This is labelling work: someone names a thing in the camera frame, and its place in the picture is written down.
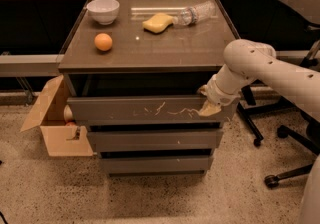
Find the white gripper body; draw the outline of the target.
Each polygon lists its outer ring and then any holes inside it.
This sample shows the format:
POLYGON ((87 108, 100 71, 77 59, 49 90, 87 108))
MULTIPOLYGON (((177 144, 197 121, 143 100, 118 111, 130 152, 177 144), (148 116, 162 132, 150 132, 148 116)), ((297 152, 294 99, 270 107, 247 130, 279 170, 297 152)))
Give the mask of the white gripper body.
POLYGON ((217 106, 227 106, 240 98, 239 94, 227 94, 217 85, 216 75, 213 75, 204 88, 207 100, 217 106))

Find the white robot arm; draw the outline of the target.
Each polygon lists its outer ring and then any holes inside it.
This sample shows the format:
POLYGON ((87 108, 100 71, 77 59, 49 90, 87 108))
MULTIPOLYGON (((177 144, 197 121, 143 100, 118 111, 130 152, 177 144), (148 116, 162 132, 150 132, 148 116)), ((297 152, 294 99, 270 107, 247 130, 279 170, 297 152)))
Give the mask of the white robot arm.
MULTIPOLYGON (((198 114, 211 116, 220 112, 222 107, 231 104, 238 97, 238 92, 243 87, 259 80, 307 115, 307 139, 285 126, 279 128, 280 134, 291 136, 318 154, 319 146, 313 142, 319 138, 320 72, 278 60, 272 46, 245 39, 229 43, 224 49, 223 58, 222 68, 207 84, 199 88, 199 92, 207 100, 198 114)), ((298 224, 320 224, 320 156, 306 167, 267 176, 265 184, 273 188, 281 180, 303 174, 308 179, 298 224)))

